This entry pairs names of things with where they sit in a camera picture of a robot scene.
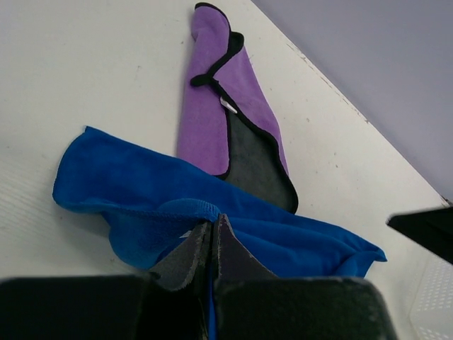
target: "blue fabric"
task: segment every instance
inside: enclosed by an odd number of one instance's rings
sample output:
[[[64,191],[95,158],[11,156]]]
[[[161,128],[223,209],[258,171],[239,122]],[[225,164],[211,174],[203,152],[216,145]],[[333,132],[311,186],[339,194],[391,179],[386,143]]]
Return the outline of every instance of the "blue fabric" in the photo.
[[[229,216],[239,241],[280,277],[365,276],[384,252],[335,225],[293,215],[186,161],[87,127],[65,152],[54,200],[76,213],[100,213],[113,251],[150,268],[200,220]]]

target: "purple towel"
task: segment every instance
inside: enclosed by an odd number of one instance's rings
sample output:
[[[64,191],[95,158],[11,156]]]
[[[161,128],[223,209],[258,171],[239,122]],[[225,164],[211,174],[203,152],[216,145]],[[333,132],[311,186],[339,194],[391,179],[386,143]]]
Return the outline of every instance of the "purple towel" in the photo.
[[[242,34],[211,4],[195,7],[195,40],[185,83],[177,156],[288,211],[297,194],[288,178],[280,129],[261,91]]]

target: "black edging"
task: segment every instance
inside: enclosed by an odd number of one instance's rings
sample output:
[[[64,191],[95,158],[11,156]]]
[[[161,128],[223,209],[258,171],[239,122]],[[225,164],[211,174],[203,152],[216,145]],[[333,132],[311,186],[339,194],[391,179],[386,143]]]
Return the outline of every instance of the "black edging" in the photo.
[[[236,111],[237,111],[237,116],[240,119],[240,121],[248,127],[252,132],[257,134],[258,136],[263,137],[265,140],[267,140],[270,143],[270,146],[272,147],[271,152],[275,155],[275,158],[278,160],[277,164],[277,170],[280,172],[280,175],[283,177],[287,185],[289,186],[289,189],[291,191],[291,196],[292,196],[292,201],[293,201],[293,206],[289,209],[290,213],[296,213],[297,207],[299,206],[299,197],[297,196],[296,189],[294,188],[291,180],[289,179],[289,176],[287,172],[285,171],[285,168],[282,164],[282,160],[280,158],[280,151],[279,151],[279,145],[277,140],[272,136],[268,131],[263,130],[253,124],[246,115],[243,114],[242,110],[238,107],[236,102],[229,96],[229,94],[223,89],[223,87],[220,85],[220,83],[214,78],[214,75],[219,71],[232,57],[237,55],[242,49],[244,45],[244,37],[242,34],[238,32],[233,32],[231,31],[231,26],[229,24],[229,20],[227,16],[225,15],[224,12],[222,12],[220,9],[218,9],[216,6],[205,3],[205,2],[200,2],[195,5],[195,9],[198,9],[200,7],[210,7],[211,9],[214,9],[218,12],[220,12],[226,19],[229,27],[229,40],[228,40],[228,49],[226,53],[220,57],[219,60],[217,60],[206,72],[206,74],[201,74],[199,76],[194,76],[190,80],[190,84],[192,86],[203,86],[203,85],[209,85],[211,89],[218,94],[220,97],[225,99],[231,106],[233,106]],[[226,117],[226,137],[228,139],[228,169],[221,175],[216,175],[217,178],[219,179],[226,179],[229,175],[229,172],[231,170],[231,123],[228,115],[228,109],[225,109],[225,117]]]

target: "white plastic container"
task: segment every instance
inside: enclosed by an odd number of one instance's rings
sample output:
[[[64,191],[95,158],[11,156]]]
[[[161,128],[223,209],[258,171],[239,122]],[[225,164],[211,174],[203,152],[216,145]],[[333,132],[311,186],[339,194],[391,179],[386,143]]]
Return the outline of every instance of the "white plastic container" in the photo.
[[[437,256],[426,266],[411,322],[422,340],[453,340],[453,266]]]

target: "white table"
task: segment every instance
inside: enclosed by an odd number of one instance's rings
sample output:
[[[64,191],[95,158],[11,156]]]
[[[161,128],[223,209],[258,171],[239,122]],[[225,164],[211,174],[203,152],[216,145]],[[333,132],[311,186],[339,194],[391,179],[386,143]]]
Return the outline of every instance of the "white table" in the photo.
[[[386,227],[442,199],[249,0],[213,1],[246,37],[280,123],[298,214],[385,250],[367,276],[402,339],[428,253]],[[92,125],[174,154],[192,38],[188,0],[0,4],[0,276],[128,273],[99,216],[52,201],[59,159]]]

